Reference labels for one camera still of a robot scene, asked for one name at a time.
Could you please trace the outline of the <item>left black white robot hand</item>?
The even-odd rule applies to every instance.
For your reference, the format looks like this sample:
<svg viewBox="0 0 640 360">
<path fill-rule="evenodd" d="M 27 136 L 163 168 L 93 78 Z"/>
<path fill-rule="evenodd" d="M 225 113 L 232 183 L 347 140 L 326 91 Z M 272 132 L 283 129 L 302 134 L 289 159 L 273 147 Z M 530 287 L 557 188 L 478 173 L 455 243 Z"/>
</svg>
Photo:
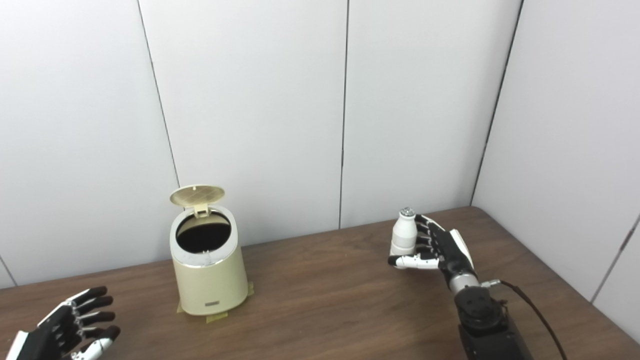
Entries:
<svg viewBox="0 0 640 360">
<path fill-rule="evenodd" d="M 98 360 L 114 344 L 121 328 L 95 324 L 112 322 L 115 313 L 103 311 L 112 305 L 105 285 L 91 287 L 60 302 L 26 332 L 19 330 L 6 355 L 7 360 Z"/>
</svg>

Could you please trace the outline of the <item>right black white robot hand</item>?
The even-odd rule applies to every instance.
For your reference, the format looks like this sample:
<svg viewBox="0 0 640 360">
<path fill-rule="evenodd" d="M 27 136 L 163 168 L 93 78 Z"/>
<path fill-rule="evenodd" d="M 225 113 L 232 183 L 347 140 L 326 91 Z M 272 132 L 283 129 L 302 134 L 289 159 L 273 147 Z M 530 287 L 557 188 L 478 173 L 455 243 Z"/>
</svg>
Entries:
<svg viewBox="0 0 640 360">
<path fill-rule="evenodd" d="M 441 271 L 453 294 L 480 285 L 460 232 L 446 230 L 422 214 L 400 214 L 391 232 L 387 262 L 396 269 Z"/>
</svg>

